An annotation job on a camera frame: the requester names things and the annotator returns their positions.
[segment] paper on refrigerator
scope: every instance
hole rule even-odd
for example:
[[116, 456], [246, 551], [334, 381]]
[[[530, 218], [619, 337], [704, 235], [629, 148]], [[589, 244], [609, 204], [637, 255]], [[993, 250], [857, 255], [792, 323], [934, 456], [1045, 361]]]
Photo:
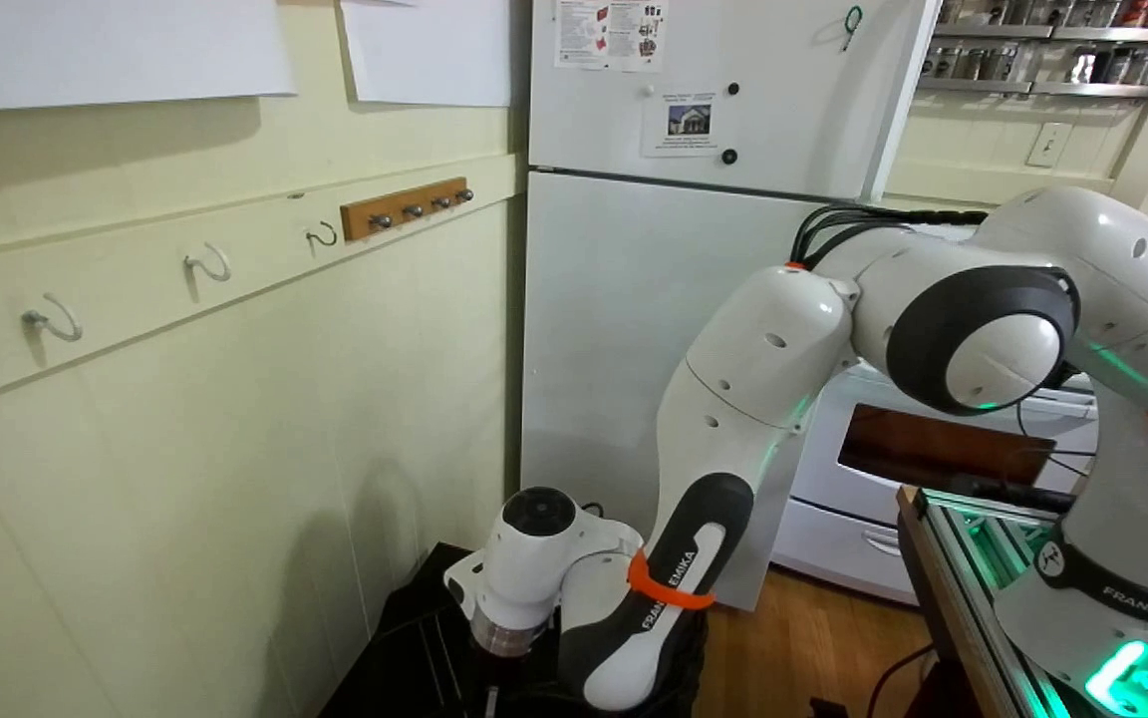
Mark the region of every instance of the paper on refrigerator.
[[520, 0], [343, 0], [358, 105], [509, 105]]
[[556, 0], [560, 67], [658, 70], [670, 0]]

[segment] wall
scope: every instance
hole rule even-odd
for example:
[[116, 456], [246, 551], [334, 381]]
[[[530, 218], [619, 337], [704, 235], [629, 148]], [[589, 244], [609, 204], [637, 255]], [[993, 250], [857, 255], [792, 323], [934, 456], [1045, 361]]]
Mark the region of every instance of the wall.
[[[1045, 123], [1071, 137], [1054, 168], [1029, 151]], [[1148, 206], [1148, 105], [920, 91], [890, 175], [894, 204], [993, 206], [1050, 184]]]
[[[279, 12], [296, 97], [0, 110], [0, 714], [315, 714], [497, 510], [514, 110], [362, 110], [334, 2]], [[477, 196], [308, 240], [444, 175]], [[80, 344], [25, 331], [44, 291]]]

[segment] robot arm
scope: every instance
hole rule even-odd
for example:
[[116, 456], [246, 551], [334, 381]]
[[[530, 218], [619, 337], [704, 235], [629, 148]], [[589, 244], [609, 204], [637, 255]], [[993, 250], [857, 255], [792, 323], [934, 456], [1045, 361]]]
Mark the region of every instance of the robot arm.
[[[752, 275], [658, 408], [649, 542], [560, 490], [520, 493], [486, 551], [448, 574], [477, 644], [522, 652], [561, 607], [570, 684], [599, 710], [649, 698], [746, 531], [773, 446], [848, 353], [952, 413], [1019, 404], [1066, 353], [1083, 367], [1104, 387], [1099, 446], [1118, 446], [1066, 518], [1066, 546], [1120, 579], [1118, 602], [1148, 602], [1148, 218], [1088, 191], [1042, 191], [993, 210], [969, 244], [878, 227], [827, 248], [812, 271]], [[1042, 628], [1045, 607], [1066, 642]], [[1002, 623], [1071, 680], [1120, 632], [1148, 632], [1148, 614], [1120, 618], [1042, 574], [1002, 597]]]
[[[649, 698], [678, 632], [708, 607], [704, 589], [750, 522], [773, 446], [848, 353], [848, 335], [841, 284], [792, 266], [756, 271], [704, 323], [663, 394], [654, 538], [629, 538], [629, 527], [560, 490], [522, 490], [486, 551], [448, 574], [477, 644], [522, 652], [514, 638], [530, 642], [561, 607], [566, 680], [599, 710]], [[549, 505], [561, 531], [533, 531], [526, 514]]]

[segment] refrigerator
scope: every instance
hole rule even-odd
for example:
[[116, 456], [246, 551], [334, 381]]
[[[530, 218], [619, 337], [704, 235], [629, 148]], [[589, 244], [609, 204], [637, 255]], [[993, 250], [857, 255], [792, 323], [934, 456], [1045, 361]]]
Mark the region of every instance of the refrigerator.
[[[936, 0], [533, 0], [522, 485], [654, 531], [654, 424], [720, 299], [878, 204]], [[712, 594], [752, 611], [797, 446]]]

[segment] wall hook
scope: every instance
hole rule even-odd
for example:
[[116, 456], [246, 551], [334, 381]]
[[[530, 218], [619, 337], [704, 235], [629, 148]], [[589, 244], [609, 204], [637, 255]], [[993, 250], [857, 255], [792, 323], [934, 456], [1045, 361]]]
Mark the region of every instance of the wall hook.
[[391, 214], [372, 214], [372, 232], [387, 232], [387, 227], [395, 227]]
[[71, 313], [71, 308], [59, 303], [51, 291], [44, 291], [44, 299], [59, 311], [65, 323], [56, 323], [49, 311], [25, 311], [19, 313], [25, 331], [31, 331], [31, 335], [49, 331], [65, 344], [84, 337], [84, 323]]
[[233, 262], [229, 262], [229, 255], [215, 248], [215, 244], [203, 244], [209, 248], [209, 255], [182, 255], [182, 271], [190, 275], [190, 271], [203, 271], [203, 275], [210, 275], [215, 284], [229, 284], [233, 277]]
[[308, 244], [323, 244], [323, 248], [334, 248], [339, 244], [339, 227], [334, 222], [323, 222], [330, 235], [318, 235], [318, 232], [303, 232]]

